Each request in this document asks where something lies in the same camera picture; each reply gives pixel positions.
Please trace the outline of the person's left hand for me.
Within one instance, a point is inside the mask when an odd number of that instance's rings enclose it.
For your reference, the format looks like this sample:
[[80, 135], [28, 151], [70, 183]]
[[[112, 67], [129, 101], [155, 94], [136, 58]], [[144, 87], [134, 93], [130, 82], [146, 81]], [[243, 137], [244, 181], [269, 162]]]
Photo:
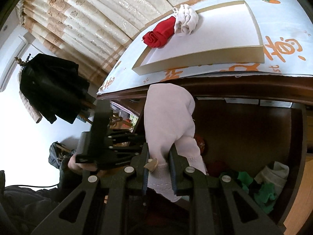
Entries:
[[77, 163], [76, 162], [76, 154], [74, 154], [73, 156], [71, 156], [67, 167], [69, 168], [69, 170], [80, 174], [82, 173], [84, 170], [86, 171], [96, 171], [97, 170], [97, 166], [93, 163]]

